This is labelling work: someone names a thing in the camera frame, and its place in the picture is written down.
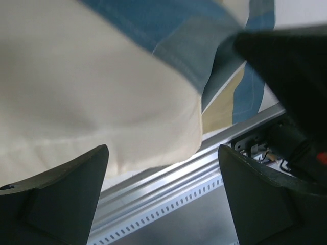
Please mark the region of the blue tan white checked pillowcase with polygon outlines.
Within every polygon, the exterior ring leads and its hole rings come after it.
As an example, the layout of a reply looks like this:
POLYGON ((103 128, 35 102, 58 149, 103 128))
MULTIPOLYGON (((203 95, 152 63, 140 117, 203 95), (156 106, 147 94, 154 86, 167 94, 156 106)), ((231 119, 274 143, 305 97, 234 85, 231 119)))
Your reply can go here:
POLYGON ((184 75, 213 102, 223 127, 258 114, 264 82, 233 49, 241 31, 272 30, 274 1, 85 1, 93 11, 152 55, 184 75))

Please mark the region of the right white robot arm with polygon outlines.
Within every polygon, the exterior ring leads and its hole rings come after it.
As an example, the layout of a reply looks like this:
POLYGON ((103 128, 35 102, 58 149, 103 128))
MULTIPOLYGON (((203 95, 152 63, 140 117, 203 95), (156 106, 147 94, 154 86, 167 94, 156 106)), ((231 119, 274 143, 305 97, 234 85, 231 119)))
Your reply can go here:
POLYGON ((233 44, 295 123, 270 145, 291 173, 326 186, 326 25, 244 31, 233 44))

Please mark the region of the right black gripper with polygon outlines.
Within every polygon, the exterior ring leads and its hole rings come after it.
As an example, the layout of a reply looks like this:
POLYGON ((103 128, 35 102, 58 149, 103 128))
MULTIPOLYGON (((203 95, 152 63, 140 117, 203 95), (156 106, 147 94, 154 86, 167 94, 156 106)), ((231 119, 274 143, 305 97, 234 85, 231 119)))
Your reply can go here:
POLYGON ((241 32, 236 52, 316 143, 326 142, 326 25, 241 32))

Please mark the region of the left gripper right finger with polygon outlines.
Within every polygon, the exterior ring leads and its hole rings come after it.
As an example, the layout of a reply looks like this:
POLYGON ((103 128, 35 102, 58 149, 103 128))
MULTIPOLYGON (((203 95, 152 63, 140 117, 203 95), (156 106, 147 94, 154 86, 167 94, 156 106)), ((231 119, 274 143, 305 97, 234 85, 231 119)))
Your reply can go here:
POLYGON ((218 160, 239 244, 326 244, 326 189, 221 145, 218 160))

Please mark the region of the aluminium mounting rail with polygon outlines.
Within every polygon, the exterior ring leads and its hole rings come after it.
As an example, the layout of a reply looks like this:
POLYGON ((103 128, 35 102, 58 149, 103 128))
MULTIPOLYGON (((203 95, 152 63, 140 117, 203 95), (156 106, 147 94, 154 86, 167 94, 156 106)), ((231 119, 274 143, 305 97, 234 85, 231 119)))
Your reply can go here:
POLYGON ((142 171, 103 191, 91 232, 103 225, 105 221, 111 221, 131 211, 132 208, 150 203, 157 194, 161 197, 205 176, 220 174, 218 163, 220 145, 230 144, 235 138, 272 122, 284 112, 284 108, 276 104, 255 117, 206 139, 200 150, 190 159, 142 171))

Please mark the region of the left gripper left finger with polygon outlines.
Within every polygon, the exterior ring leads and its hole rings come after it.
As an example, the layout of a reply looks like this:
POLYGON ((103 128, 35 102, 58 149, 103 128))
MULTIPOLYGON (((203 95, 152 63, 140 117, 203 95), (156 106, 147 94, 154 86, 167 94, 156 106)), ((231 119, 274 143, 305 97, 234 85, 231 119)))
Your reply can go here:
POLYGON ((109 150, 1 187, 1 244, 87 244, 109 150))

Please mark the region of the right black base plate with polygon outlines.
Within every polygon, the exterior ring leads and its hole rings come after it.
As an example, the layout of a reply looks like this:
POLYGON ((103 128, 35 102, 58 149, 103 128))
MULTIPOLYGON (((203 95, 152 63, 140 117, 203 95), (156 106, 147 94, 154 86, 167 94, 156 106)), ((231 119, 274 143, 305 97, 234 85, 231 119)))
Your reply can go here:
POLYGON ((232 140, 231 147, 237 152, 252 158, 268 150, 265 136, 259 133, 241 135, 232 140))

